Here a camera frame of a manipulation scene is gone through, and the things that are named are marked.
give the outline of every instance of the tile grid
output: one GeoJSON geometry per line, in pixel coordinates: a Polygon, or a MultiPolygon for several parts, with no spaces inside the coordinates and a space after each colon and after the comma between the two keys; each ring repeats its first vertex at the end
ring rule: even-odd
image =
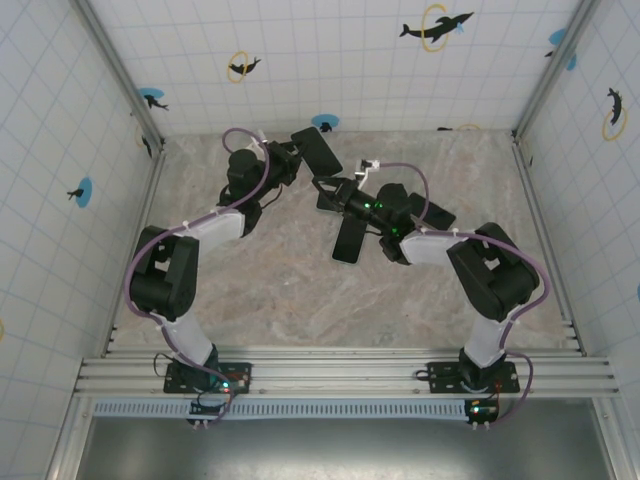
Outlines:
{"type": "Polygon", "coordinates": [[[6,0],[0,59],[0,477],[41,477],[151,163],[66,1],[6,0]],[[64,192],[87,173],[94,197],[80,211],[64,192]]]}
{"type": "MultiPolygon", "coordinates": [[[[445,55],[447,50],[442,54],[427,54],[424,52],[419,44],[419,39],[412,38],[408,40],[403,38],[402,41],[397,41],[398,29],[401,28],[401,24],[405,21],[411,23],[412,28],[417,27],[417,22],[421,18],[421,13],[427,6],[427,2],[418,2],[415,5],[416,10],[422,12],[408,13],[407,7],[403,8],[400,2],[390,2],[389,5],[380,7],[377,4],[371,2],[367,3],[364,0],[352,2],[349,6],[327,4],[322,6],[314,6],[313,3],[299,2],[295,8],[289,0],[279,0],[270,5],[270,11],[268,15],[265,15],[265,7],[261,6],[258,2],[239,2],[235,3],[213,2],[213,6],[204,6],[204,3],[194,1],[187,2],[188,6],[184,7],[184,12],[179,15],[179,19],[172,18],[173,13],[167,13],[166,15],[154,15],[151,18],[146,15],[150,10],[151,5],[146,3],[147,0],[137,0],[131,6],[122,6],[121,3],[114,3],[110,0],[100,2],[97,7],[101,10],[99,13],[104,13],[106,25],[109,29],[109,33],[114,39],[116,45],[120,47],[120,54],[127,61],[132,61],[130,65],[141,65],[141,62],[150,62],[161,60],[164,62],[167,59],[171,60],[170,63],[174,64],[186,64],[189,62],[195,51],[189,49],[188,45],[182,45],[180,48],[164,48],[163,43],[158,43],[155,36],[156,31],[163,28],[175,28],[178,31],[178,36],[187,35],[187,27],[200,26],[198,32],[204,32],[207,39],[208,51],[206,54],[198,51],[198,55],[203,55],[203,58],[211,58],[216,65],[216,70],[219,74],[218,83],[214,79],[209,80],[201,76],[196,76],[193,72],[190,75],[180,75],[183,79],[178,81],[174,78],[172,72],[167,71],[167,77],[171,77],[171,80],[163,80],[163,75],[149,75],[149,72],[144,72],[140,68],[134,68],[132,74],[135,81],[140,86],[154,86],[161,88],[165,91],[165,98],[171,105],[176,106],[175,115],[171,112],[168,114],[160,111],[152,111],[158,125],[165,130],[165,134],[174,133],[211,133],[212,131],[222,131],[229,124],[244,125],[250,127],[260,127],[265,130],[278,130],[278,129],[291,129],[296,127],[302,127],[309,124],[310,117],[308,112],[311,112],[314,108],[317,108],[317,113],[329,113],[328,111],[334,111],[340,113],[340,117],[343,121],[343,129],[349,130],[371,130],[371,129],[421,129],[423,126],[434,128],[434,125],[447,126],[450,123],[479,123],[486,128],[512,128],[519,110],[524,108],[528,94],[530,92],[525,91],[522,88],[515,88],[520,81],[516,79],[527,79],[526,83],[531,85],[531,88],[535,85],[535,79],[540,76],[544,63],[540,64],[537,69],[528,68],[527,73],[521,73],[519,71],[509,72],[509,74],[502,75],[500,73],[493,73],[491,69],[484,69],[484,73],[477,75],[479,82],[483,84],[491,84],[493,82],[502,82],[505,85],[514,85],[514,95],[508,92],[508,88],[505,92],[501,92],[500,95],[487,95],[483,93],[482,97],[480,92],[474,97],[467,94],[470,100],[475,100],[475,107],[471,114],[468,114],[469,102],[461,102],[460,105],[456,104],[459,100],[458,95],[452,96],[451,94],[440,94],[434,92],[433,88],[425,88],[420,90],[414,84],[416,79],[423,78],[424,85],[440,85],[441,88],[447,89],[447,79],[464,79],[471,78],[471,75],[451,75],[447,72],[441,71],[444,63],[444,56],[437,57],[438,72],[433,75],[424,75],[421,72],[420,67],[416,71],[418,64],[422,62],[430,62],[431,55],[445,55]],[[214,18],[210,14],[209,9],[220,8],[223,13],[220,18],[214,18]],[[349,42],[344,41],[343,35],[343,21],[348,20],[348,25],[353,28],[362,28],[362,42],[361,48],[350,47],[349,42]],[[289,28],[283,28],[283,25],[291,24],[295,27],[296,22],[305,22],[308,25],[309,30],[312,28],[314,32],[304,32],[306,35],[315,36],[314,40],[304,39],[300,37],[299,29],[292,28],[293,32],[289,28]],[[385,31],[384,38],[381,39],[381,35],[374,37],[368,35],[368,28],[371,26],[381,26],[385,31]],[[280,28],[286,30],[280,37],[279,32],[273,32],[272,29],[280,28]],[[124,40],[122,37],[127,36],[127,32],[140,29],[145,32],[138,35],[140,38],[148,39],[149,45],[144,45],[139,48],[131,46],[133,37],[129,40],[124,40]],[[230,32],[227,37],[222,37],[221,33],[216,33],[216,30],[224,30],[230,32]],[[282,41],[276,42],[271,48],[269,48],[269,39],[292,39],[292,46],[288,48],[282,48],[282,41]],[[330,39],[328,45],[321,44],[320,42],[325,39],[324,43],[327,44],[327,39],[330,39]],[[233,55],[234,50],[251,50],[249,53],[251,56],[262,56],[263,61],[256,67],[256,70],[249,74],[242,82],[242,86],[235,86],[227,82],[223,75],[223,70],[226,69],[226,62],[233,55]],[[371,59],[372,52],[377,52],[382,55],[383,60],[380,65],[372,64],[371,59]],[[345,55],[350,53],[362,54],[362,69],[360,77],[361,85],[358,92],[351,92],[347,94],[345,87],[347,84],[352,85],[352,81],[355,78],[353,76],[340,75],[341,67],[337,65],[345,63],[345,55]],[[392,67],[398,62],[399,56],[414,55],[416,56],[416,62],[413,68],[414,74],[403,75],[396,74],[392,71],[392,67]],[[290,98],[286,95],[280,95],[276,100],[274,97],[274,87],[278,84],[283,75],[279,71],[275,71],[269,65],[270,58],[275,62],[284,61],[282,58],[286,58],[286,61],[290,61],[292,66],[291,76],[287,77],[285,81],[294,80],[298,84],[296,92],[291,93],[290,98]],[[318,70],[317,74],[300,75],[301,65],[306,65],[307,68],[311,67],[313,70],[318,70]],[[333,69],[336,69],[338,75],[332,75],[333,69]],[[379,82],[370,81],[370,79],[379,78],[379,82]],[[403,89],[404,82],[394,83],[394,80],[401,78],[407,78],[408,89],[405,98],[404,108],[401,106],[402,97],[396,97],[394,88],[403,89]],[[383,79],[389,79],[389,83],[385,85],[383,79]],[[198,110],[195,105],[197,99],[193,97],[191,102],[183,102],[173,93],[173,90],[178,86],[188,85],[207,85],[212,87],[220,87],[219,96],[216,98],[205,98],[204,104],[209,114],[209,123],[204,121],[190,121],[183,118],[180,115],[180,107],[192,105],[189,110],[198,110]],[[365,86],[371,86],[374,89],[380,89],[379,95],[364,94],[365,86]],[[260,103],[256,105],[251,101],[252,97],[259,95],[258,92],[265,92],[267,97],[269,92],[271,99],[260,98],[260,103]],[[305,101],[305,94],[308,94],[313,98],[312,100],[305,101]],[[429,105],[433,101],[433,105],[438,106],[438,111],[441,113],[429,113],[428,108],[424,108],[424,113],[418,116],[419,107],[413,110],[407,109],[407,103],[419,102],[423,105],[429,105]],[[226,107],[231,117],[231,122],[227,119],[227,114],[216,114],[217,111],[224,112],[226,107]]],[[[167,12],[174,12],[172,9],[173,0],[166,0],[164,4],[167,6],[167,12]]],[[[571,0],[565,0],[563,2],[545,2],[545,6],[536,8],[527,7],[521,1],[513,0],[511,5],[505,3],[503,7],[485,8],[486,3],[482,2],[469,2],[462,1],[460,4],[453,2],[454,6],[451,8],[446,5],[447,12],[461,13],[462,10],[475,11],[472,22],[469,26],[465,25],[465,34],[457,37],[453,35],[453,41],[447,49],[453,49],[451,52],[455,52],[456,49],[467,48],[467,54],[472,55],[487,55],[487,62],[490,65],[495,65],[501,49],[503,48],[516,48],[520,49],[523,53],[519,60],[521,65],[525,65],[529,60],[539,61],[544,54],[549,50],[550,44],[548,44],[548,36],[552,32],[547,32],[544,28],[536,28],[531,33],[531,37],[535,36],[535,42],[533,44],[526,43],[522,36],[514,36],[509,32],[510,20],[513,20],[515,13],[520,15],[536,14],[538,15],[533,21],[540,23],[546,22],[553,15],[566,16],[568,21],[571,13],[577,2],[571,0]],[[479,28],[479,19],[490,18],[490,16],[496,16],[500,22],[500,28],[504,27],[504,35],[502,40],[495,37],[487,37],[487,29],[485,27],[482,38],[476,37],[479,28]]],[[[458,93],[460,93],[460,87],[462,82],[458,86],[458,93]]]]}
{"type": "Polygon", "coordinates": [[[622,0],[607,6],[596,13],[588,38],[577,49],[577,68],[563,74],[529,140],[534,184],[581,332],[591,353],[609,355],[621,384],[623,400],[616,403],[616,412],[637,468],[640,8],[622,0]],[[621,28],[624,22],[628,25],[621,28]],[[598,65],[595,73],[587,73],[598,65]],[[609,87],[620,90],[630,117],[615,142],[600,139],[599,132],[612,103],[605,97],[609,87]]]}

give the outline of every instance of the gray marble surface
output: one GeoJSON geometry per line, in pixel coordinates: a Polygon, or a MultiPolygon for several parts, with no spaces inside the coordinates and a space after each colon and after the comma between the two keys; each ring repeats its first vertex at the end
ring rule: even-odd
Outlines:
{"type": "MultiPolygon", "coordinates": [[[[495,221],[520,249],[543,260],[506,132],[329,133],[325,138],[345,174],[351,175],[361,158],[413,163],[429,179],[431,200],[457,215],[454,226],[471,230],[495,221]]],[[[239,148],[246,141],[238,135],[231,144],[239,148]]],[[[219,135],[170,139],[150,223],[168,227],[208,212],[227,183],[227,159],[219,135]]],[[[357,265],[331,260],[341,218],[315,209],[317,192],[310,180],[301,167],[296,182],[249,236],[203,259],[194,308],[211,340],[221,345],[461,346],[478,313],[453,268],[392,264],[371,235],[357,265]]],[[[408,169],[382,170],[365,190],[375,196],[388,182],[423,192],[419,177],[408,169]]],[[[563,346],[553,295],[522,320],[510,345],[563,346]]],[[[162,339],[151,321],[125,311],[116,342],[160,344],[162,339]]]]}

